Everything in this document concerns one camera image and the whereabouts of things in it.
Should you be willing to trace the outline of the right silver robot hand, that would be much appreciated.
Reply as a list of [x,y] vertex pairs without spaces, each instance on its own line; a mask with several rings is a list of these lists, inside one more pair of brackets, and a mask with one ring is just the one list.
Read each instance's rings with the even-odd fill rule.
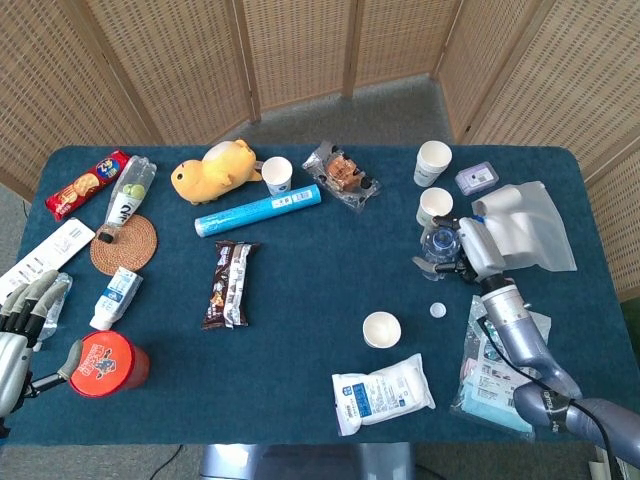
[[449,227],[458,234],[459,256],[455,263],[431,264],[421,255],[412,262],[429,280],[438,281],[448,274],[457,274],[467,283],[477,283],[484,293],[511,284],[504,275],[506,262],[484,223],[473,217],[437,216],[426,228]]

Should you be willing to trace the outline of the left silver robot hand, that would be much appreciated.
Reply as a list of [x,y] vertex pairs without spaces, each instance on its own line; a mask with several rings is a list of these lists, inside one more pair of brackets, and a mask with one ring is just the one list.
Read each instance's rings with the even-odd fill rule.
[[68,382],[79,366],[83,344],[70,347],[65,363],[54,373],[32,379],[31,360],[47,315],[62,298],[66,286],[57,280],[59,272],[49,270],[29,283],[17,286],[0,302],[0,429],[26,398]]

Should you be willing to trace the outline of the clear water bottle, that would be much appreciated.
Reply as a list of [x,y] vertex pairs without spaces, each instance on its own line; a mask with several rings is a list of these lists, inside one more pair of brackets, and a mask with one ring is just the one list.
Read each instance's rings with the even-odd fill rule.
[[426,228],[421,235],[421,257],[428,263],[455,263],[459,250],[458,234],[452,228]]

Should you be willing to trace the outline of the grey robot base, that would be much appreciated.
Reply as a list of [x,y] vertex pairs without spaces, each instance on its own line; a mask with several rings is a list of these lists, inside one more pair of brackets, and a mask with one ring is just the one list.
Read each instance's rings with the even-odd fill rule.
[[199,480],[416,480],[411,444],[211,444]]

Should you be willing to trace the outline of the paper cup green flower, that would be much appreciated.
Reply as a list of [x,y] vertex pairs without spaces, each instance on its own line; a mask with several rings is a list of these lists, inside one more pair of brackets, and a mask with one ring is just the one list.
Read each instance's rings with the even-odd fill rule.
[[447,190],[439,187],[427,188],[420,195],[416,221],[423,227],[429,226],[433,218],[448,215],[452,208],[453,197]]
[[364,341],[372,348],[386,349],[395,346],[401,338],[401,332],[398,319],[389,312],[373,312],[362,324]]

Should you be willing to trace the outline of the small water bottle blue label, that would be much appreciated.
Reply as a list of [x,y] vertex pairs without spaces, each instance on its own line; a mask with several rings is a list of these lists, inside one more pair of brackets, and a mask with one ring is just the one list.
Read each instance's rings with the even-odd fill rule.
[[42,343],[54,335],[58,326],[58,320],[61,315],[66,297],[71,290],[73,278],[65,273],[60,273],[52,285],[53,292],[56,294],[54,302],[49,308],[42,331],[38,337],[37,344]]

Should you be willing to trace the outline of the clear bag of pastries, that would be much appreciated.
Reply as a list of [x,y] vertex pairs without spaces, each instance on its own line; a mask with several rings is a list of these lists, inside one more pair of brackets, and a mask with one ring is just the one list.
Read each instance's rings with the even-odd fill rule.
[[377,179],[362,170],[340,146],[329,141],[323,141],[302,168],[316,183],[356,212],[381,190]]

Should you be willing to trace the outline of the lime soda bottle white label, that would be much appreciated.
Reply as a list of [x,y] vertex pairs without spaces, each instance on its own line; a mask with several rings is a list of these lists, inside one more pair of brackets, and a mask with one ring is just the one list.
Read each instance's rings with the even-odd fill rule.
[[147,157],[132,156],[116,181],[98,240],[111,244],[137,211],[149,191],[157,166]]

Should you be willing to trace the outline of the paper cup blue flower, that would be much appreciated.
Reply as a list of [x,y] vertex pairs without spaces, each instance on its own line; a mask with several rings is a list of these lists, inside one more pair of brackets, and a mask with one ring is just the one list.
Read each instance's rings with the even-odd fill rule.
[[272,196],[290,190],[292,174],[290,161],[282,156],[267,159],[261,168],[262,179]]

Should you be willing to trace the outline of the translucent bag white rolls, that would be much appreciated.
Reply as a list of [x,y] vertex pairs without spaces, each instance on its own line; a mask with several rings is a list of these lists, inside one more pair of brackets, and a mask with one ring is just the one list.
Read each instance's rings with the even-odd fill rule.
[[475,200],[472,211],[483,219],[508,270],[577,269],[562,217],[542,182],[505,185]]

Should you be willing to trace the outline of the purple wipes box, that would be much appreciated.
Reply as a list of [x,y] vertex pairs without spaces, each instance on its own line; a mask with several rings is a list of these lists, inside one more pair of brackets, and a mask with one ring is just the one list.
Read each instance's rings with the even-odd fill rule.
[[498,180],[498,174],[488,161],[463,169],[455,176],[455,182],[465,196],[487,190]]

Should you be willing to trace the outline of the red lidded tub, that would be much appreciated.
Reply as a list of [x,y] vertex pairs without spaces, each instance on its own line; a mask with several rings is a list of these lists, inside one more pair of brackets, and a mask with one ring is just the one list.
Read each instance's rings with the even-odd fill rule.
[[81,396],[100,398],[143,385],[149,375],[148,355],[115,331],[96,331],[82,340],[81,361],[70,378]]

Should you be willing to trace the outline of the stack of paper cups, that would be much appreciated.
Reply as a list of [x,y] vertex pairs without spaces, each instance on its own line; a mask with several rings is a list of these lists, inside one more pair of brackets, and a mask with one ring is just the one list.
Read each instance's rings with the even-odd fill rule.
[[435,183],[452,160],[451,148],[441,141],[431,140],[421,145],[416,156],[414,182],[423,188]]

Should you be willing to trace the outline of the long white flat box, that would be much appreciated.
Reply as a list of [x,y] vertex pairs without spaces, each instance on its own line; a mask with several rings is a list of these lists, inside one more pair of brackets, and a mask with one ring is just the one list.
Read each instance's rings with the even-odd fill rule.
[[20,285],[38,280],[49,270],[60,270],[89,244],[95,232],[71,218],[0,277],[0,304]]

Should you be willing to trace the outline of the white blue milk carton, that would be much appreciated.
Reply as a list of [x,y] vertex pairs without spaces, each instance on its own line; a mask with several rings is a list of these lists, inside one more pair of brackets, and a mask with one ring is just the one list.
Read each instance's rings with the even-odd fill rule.
[[103,290],[89,325],[99,331],[110,330],[131,304],[143,278],[124,267],[119,267]]

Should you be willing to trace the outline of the clear bag blue cloths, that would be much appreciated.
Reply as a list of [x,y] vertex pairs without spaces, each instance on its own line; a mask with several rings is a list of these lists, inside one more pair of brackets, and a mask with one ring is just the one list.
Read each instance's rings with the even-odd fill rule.
[[478,295],[472,297],[458,393],[451,411],[467,419],[517,435],[535,438],[534,427],[520,417],[514,391],[536,377],[532,368],[507,365],[509,359],[494,325]]

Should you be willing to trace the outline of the woven rattan coaster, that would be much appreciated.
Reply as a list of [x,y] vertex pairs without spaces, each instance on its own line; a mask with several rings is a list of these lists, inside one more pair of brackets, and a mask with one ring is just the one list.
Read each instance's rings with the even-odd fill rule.
[[139,271],[153,257],[158,245],[156,230],[144,216],[134,214],[114,235],[110,243],[99,236],[107,230],[101,226],[90,244],[90,259],[105,275],[114,275],[119,267]]

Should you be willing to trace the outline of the white bag blue label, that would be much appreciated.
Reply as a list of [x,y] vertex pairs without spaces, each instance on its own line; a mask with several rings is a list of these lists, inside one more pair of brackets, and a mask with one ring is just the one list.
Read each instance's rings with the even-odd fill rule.
[[420,353],[369,374],[333,374],[340,436],[423,408],[435,409]]

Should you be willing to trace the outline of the dark teal tablecloth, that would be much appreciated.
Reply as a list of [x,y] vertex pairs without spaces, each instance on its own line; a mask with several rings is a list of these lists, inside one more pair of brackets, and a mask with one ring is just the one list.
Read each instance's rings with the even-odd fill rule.
[[[268,196],[250,183],[218,202],[192,206],[170,182],[181,160],[206,146],[68,146],[46,164],[24,230],[22,257],[59,227],[44,200],[116,149],[148,157],[156,178],[139,212],[158,246],[120,332],[150,357],[148,380],[104,398],[69,384],[28,399],[12,414],[8,445],[334,443],[507,440],[505,433],[452,415],[469,307],[477,286],[457,276],[431,282],[411,261],[419,252],[413,181],[419,147],[344,146],[382,185],[354,212],[322,190],[322,202],[210,238],[194,219]],[[640,374],[610,277],[577,160],[560,147],[457,146],[438,184],[456,214],[471,213],[457,171],[488,160],[499,185],[539,180],[562,216],[578,270],[537,266],[510,272],[535,312],[552,318],[549,347],[585,397],[640,407]],[[215,241],[258,242],[248,265],[249,326],[202,330],[217,255]],[[441,302],[443,318],[429,307]],[[401,323],[399,344],[368,347],[362,322],[388,311]],[[340,438],[331,375],[369,373],[421,353],[436,409]]]

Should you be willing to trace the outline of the red biscuit package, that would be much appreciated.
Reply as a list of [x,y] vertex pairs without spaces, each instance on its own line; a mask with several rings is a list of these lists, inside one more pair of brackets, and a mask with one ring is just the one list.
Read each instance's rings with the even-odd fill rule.
[[114,183],[127,166],[131,156],[115,150],[69,185],[52,194],[45,202],[56,221],[84,205],[105,187]]

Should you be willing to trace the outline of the blue cylindrical roll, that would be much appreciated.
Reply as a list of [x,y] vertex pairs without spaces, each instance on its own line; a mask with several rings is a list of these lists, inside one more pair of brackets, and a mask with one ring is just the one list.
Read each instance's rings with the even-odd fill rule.
[[320,203],[321,193],[318,186],[310,185],[196,218],[194,228],[197,235],[204,238]]

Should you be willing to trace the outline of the brown chocolate snack package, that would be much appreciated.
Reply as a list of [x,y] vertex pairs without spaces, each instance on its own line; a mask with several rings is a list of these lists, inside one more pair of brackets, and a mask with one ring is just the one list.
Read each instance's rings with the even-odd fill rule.
[[201,324],[203,330],[248,326],[243,299],[248,259],[260,243],[220,240],[215,243],[218,260],[209,303]]

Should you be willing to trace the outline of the woven folding screen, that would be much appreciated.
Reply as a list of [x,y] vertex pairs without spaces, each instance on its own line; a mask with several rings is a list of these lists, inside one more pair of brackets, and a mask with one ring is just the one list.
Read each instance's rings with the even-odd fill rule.
[[640,296],[640,0],[0,0],[0,185],[32,199],[64,145],[205,143],[417,74],[460,143],[571,150]]

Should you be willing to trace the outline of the yellow plush toy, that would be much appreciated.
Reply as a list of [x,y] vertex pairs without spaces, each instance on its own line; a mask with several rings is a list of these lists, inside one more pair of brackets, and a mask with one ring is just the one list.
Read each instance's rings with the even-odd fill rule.
[[243,139],[222,141],[201,160],[180,163],[171,174],[176,193],[192,205],[209,203],[244,185],[260,182],[255,152]]

